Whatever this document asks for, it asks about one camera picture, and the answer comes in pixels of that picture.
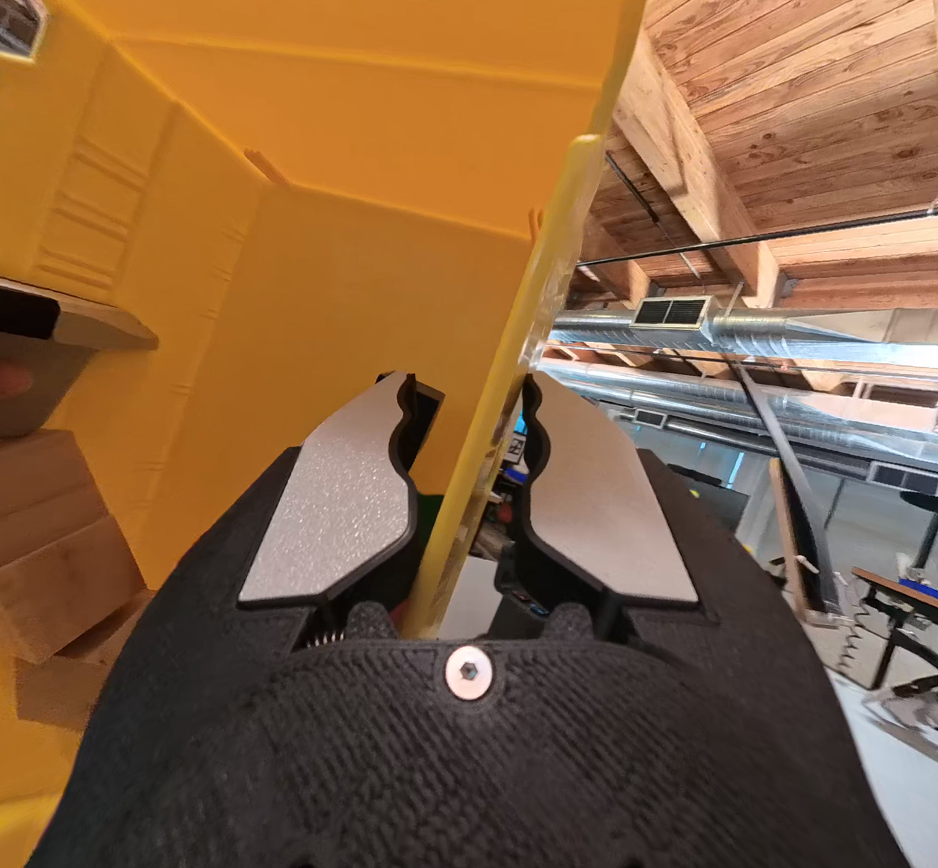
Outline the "silver metal air duct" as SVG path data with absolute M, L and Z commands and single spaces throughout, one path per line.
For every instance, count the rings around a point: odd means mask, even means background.
M 709 323 L 699 331 L 638 330 L 630 325 L 635 310 L 564 311 L 557 315 L 550 337 L 561 344 L 592 342 L 937 368 L 934 309 L 729 310 L 713 299 Z
M 765 431 L 737 382 L 567 360 L 542 360 L 538 369 L 581 395 L 616 405 Z M 757 385 L 756 390 L 791 442 L 936 470 L 935 409 L 783 387 Z

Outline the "wooden work table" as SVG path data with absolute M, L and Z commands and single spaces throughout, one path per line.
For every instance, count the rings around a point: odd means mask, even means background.
M 858 637 L 863 632 L 869 632 L 864 625 L 863 618 L 868 615 L 869 609 L 872 609 L 887 617 L 887 628 L 869 691 L 876 692 L 885 686 L 890 664 L 897 651 L 904 651 L 917 657 L 931 669 L 928 675 L 901 684 L 899 686 L 901 695 L 919 695 L 936 688 L 937 653 L 909 632 L 910 625 L 915 619 L 923 620 L 936 627 L 936 591 L 925 590 L 921 585 L 913 582 L 890 580 L 858 567 L 853 567 L 852 575 L 857 581 L 867 585 L 867 593 L 859 600 L 854 611 L 853 626 L 845 641 L 841 658 L 844 661 L 851 659 L 855 653 L 853 648 L 860 643 Z

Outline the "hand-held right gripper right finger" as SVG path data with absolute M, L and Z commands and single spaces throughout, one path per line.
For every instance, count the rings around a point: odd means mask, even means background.
M 525 377 L 528 468 L 513 513 L 514 575 L 548 612 L 580 604 L 600 637 L 631 608 L 700 610 L 700 595 L 631 440 L 543 372 Z

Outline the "yellow plastic box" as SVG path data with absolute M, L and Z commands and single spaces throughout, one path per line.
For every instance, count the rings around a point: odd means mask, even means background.
M 102 351 L 70 432 L 147 590 L 383 374 L 445 400 L 411 475 L 405 631 L 445 611 L 477 480 L 580 249 L 645 0 L 27 0 L 2 57 L 2 278 L 158 335 Z M 618 651 L 397 636 L 369 602 L 176 726 L 17 716 L 2 822 L 25 866 L 638 866 Z

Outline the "white vent grille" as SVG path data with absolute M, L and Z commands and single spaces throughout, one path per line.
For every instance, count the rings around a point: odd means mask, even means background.
M 709 323 L 713 308 L 711 296 L 644 298 L 630 325 L 638 330 L 699 331 Z

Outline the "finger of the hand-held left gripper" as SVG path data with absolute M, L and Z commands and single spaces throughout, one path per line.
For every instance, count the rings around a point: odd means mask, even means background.
M 2 360 L 32 377 L 24 393 L 2 399 L 2 438 L 40 429 L 100 352 L 153 350 L 158 343 L 158 335 L 121 308 L 2 278 Z

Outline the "black leaning pole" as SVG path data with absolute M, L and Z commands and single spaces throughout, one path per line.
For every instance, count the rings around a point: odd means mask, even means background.
M 765 390 L 739 361 L 730 363 L 748 403 L 762 421 L 777 455 L 769 464 L 785 576 L 799 621 L 835 628 L 846 617 L 823 517 L 791 443 Z

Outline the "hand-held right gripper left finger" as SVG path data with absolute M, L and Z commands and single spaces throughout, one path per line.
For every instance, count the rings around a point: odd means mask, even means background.
M 443 405 L 414 374 L 381 375 L 304 440 L 238 593 L 306 607 L 327 630 L 359 603 L 405 603 L 422 554 L 411 470 Z

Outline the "black ceiling pipe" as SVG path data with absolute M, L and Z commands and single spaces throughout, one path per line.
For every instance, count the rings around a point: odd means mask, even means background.
M 803 237 L 817 236 L 829 233 L 848 232 L 856 233 L 863 229 L 875 229 L 897 225 L 907 222 L 916 222 L 936 217 L 936 203 L 925 209 L 898 212 L 878 217 L 864 217 L 854 220 L 827 223 L 823 225 L 809 226 L 801 229 L 789 229 L 766 232 L 741 238 L 723 241 L 698 242 L 693 244 L 681 244 L 670 248 L 641 251 L 638 253 L 622 254 L 614 256 L 604 256 L 596 259 L 582 260 L 576 263 L 576 269 L 592 269 L 594 267 L 613 265 L 624 262 L 641 261 L 664 256 L 683 255 L 688 253 L 704 253 L 720 249 L 732 249 L 745 245 L 768 243 L 772 241 L 781 241 L 788 239 L 797 239 Z

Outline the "pile of wooden cubes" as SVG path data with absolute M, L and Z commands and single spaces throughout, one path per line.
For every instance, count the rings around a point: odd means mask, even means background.
M 238 608 L 235 587 L 298 457 L 284 451 L 183 557 L 159 593 L 70 432 L 2 451 L 2 651 L 17 716 L 84 733 L 212 716 L 300 651 L 308 608 Z

